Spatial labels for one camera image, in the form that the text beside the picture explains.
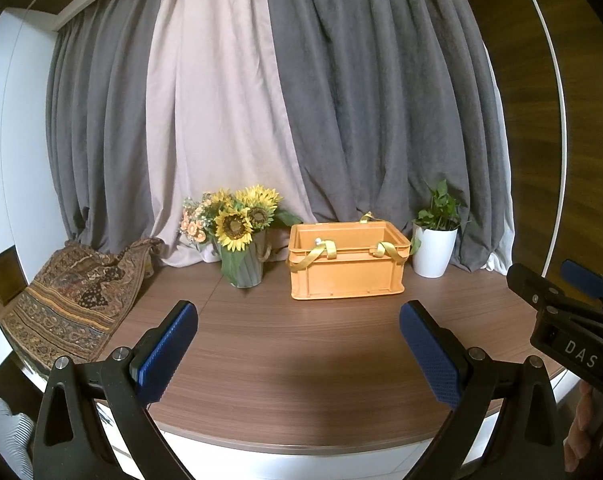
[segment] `flower vase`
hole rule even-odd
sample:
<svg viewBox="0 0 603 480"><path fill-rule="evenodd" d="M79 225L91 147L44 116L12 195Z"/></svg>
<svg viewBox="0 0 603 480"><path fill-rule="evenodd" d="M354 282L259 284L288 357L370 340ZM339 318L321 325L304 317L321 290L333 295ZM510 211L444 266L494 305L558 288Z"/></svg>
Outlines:
<svg viewBox="0 0 603 480"><path fill-rule="evenodd" d="M231 285L236 288L250 288L261 283L264 277L264 263L259 258L257 242L253 241L246 248L246 256L236 270L236 283Z"/></svg>
<svg viewBox="0 0 603 480"><path fill-rule="evenodd" d="M214 241L214 247L217 254L219 242ZM246 254L236 270L235 283L230 285L236 288L250 288L261 283L264 277L264 261L270 255L269 246L266 244L265 231L261 231L252 237L252 242L246 246Z"/></svg>
<svg viewBox="0 0 603 480"><path fill-rule="evenodd" d="M457 231L433 231L413 224L413 237L421 246L413 256L413 269L424 278L439 278L453 255Z"/></svg>

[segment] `pink curtain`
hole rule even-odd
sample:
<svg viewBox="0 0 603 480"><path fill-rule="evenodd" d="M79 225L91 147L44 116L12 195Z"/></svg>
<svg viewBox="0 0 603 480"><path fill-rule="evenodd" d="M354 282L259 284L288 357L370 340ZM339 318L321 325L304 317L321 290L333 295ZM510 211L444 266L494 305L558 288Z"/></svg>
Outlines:
<svg viewBox="0 0 603 480"><path fill-rule="evenodd" d="M186 196L262 184L304 222L316 221L281 92L268 0L162 0L146 114L152 236L166 242L166 264L214 259L178 236ZM287 240L280 233L272 243L276 250Z"/></svg>

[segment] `patterned cloth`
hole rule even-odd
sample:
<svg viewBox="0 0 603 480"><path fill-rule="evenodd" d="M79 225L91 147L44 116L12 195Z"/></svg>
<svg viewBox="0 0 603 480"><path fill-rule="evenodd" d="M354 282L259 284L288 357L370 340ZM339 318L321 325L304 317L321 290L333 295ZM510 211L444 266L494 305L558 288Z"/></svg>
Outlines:
<svg viewBox="0 0 603 480"><path fill-rule="evenodd" d="M50 370L61 355L75 363L99 359L153 274L150 254L162 241L146 238L120 254L73 241L56 251L0 322L20 354Z"/></svg>

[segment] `orange basket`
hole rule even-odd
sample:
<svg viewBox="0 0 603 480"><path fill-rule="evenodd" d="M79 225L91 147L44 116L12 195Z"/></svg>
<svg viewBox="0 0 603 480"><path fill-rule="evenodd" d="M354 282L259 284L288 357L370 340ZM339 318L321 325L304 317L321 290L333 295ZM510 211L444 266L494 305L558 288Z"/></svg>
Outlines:
<svg viewBox="0 0 603 480"><path fill-rule="evenodd" d="M288 266L295 300L399 294L410 241L390 222L297 224Z"/></svg>

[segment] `finger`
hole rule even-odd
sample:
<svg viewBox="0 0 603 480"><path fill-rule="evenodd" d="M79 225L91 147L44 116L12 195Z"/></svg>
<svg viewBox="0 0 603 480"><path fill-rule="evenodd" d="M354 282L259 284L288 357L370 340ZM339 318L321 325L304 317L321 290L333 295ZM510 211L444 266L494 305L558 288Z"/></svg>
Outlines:
<svg viewBox="0 0 603 480"><path fill-rule="evenodd" d="M576 421L573 421L568 431L566 443L573 449L575 456L580 460L590 451L590 437L579 429Z"/></svg>
<svg viewBox="0 0 603 480"><path fill-rule="evenodd" d="M593 391L593 387L591 384L586 381L579 381L579 393L582 395L590 394Z"/></svg>
<svg viewBox="0 0 603 480"><path fill-rule="evenodd" d="M564 469L567 473L572 473L578 465L579 459L575 456L573 449L568 444L564 444Z"/></svg>
<svg viewBox="0 0 603 480"><path fill-rule="evenodd" d="M584 395L577 404L575 410L575 420L579 430L585 431L588 425L593 420L593 396L590 394Z"/></svg>

